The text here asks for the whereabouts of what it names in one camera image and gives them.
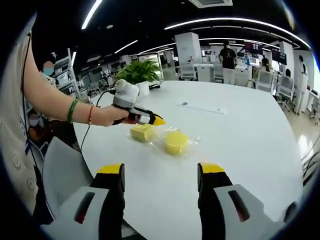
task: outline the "green plant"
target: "green plant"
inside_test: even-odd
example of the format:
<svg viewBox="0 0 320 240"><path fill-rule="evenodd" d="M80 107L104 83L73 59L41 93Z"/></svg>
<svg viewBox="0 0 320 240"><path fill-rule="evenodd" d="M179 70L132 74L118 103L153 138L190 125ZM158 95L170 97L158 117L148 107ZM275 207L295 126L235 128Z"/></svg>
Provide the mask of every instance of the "green plant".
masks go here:
<svg viewBox="0 0 320 240"><path fill-rule="evenodd" d="M145 81L153 82L154 80L159 80L156 71L160 71L160 68L156 65L155 61L133 61L129 66L122 69L116 78L124 79L131 84Z"/></svg>

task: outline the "black ceiling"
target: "black ceiling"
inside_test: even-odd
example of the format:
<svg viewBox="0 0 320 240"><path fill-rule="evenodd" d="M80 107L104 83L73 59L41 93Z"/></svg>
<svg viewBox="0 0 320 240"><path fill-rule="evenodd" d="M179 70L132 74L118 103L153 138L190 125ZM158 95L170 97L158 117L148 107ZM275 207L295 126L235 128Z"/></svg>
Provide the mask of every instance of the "black ceiling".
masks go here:
<svg viewBox="0 0 320 240"><path fill-rule="evenodd" d="M81 30L94 2L95 0L58 0L50 1L39 8L32 38L36 60L50 52L56 52L58 59L63 58L67 54L67 48L71 48L72 52L77 51L74 69L79 72L89 64L97 65L97 61L87 63L92 56L102 56L99 60L105 59L108 62L118 56L136 54L174 43L176 34L202 27L212 28L192 30L201 39L239 38L265 43L279 40L277 36L266 32L230 27L238 26L272 32L305 48L286 33L256 23L207 21L164 30L165 27L196 19L239 17L273 24L301 36L302 31L298 26L294 30L290 27L282 5L272 0L233 0L233 6L202 9L188 0L103 0L87 28ZM113 25L113 28L106 29L108 25ZM114 55L115 51L135 40L138 42ZM200 43L205 46L214 42L211 40Z"/></svg>

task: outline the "black t-shirt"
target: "black t-shirt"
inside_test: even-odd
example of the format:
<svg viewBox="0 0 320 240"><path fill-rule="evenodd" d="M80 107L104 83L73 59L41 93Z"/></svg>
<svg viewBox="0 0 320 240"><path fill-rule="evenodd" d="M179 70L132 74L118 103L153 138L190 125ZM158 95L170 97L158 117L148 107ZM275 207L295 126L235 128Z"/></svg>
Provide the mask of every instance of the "black t-shirt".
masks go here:
<svg viewBox="0 0 320 240"><path fill-rule="evenodd" d="M224 69L235 69L235 58L237 57L235 51L230 48L224 48L220 51L220 56L223 57L222 67Z"/></svg>

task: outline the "air vent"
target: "air vent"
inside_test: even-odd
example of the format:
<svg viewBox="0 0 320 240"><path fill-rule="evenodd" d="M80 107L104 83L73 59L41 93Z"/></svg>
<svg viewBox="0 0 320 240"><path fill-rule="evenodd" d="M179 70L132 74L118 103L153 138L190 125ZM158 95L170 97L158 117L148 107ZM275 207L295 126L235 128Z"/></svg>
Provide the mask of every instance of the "air vent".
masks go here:
<svg viewBox="0 0 320 240"><path fill-rule="evenodd" d="M189 0L189 1L199 9L234 5L232 0Z"/></svg>

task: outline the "red bracelet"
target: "red bracelet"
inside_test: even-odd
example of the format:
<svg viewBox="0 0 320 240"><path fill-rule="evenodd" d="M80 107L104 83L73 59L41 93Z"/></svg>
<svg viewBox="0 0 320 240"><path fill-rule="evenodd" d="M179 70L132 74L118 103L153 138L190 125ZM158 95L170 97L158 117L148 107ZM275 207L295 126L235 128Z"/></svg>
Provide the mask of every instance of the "red bracelet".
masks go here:
<svg viewBox="0 0 320 240"><path fill-rule="evenodd" d="M89 125L91 125L91 113L92 113L92 109L94 108L94 106L92 105L91 106L91 108L90 108L90 113L89 113L89 119L88 119L88 121L89 121Z"/></svg>

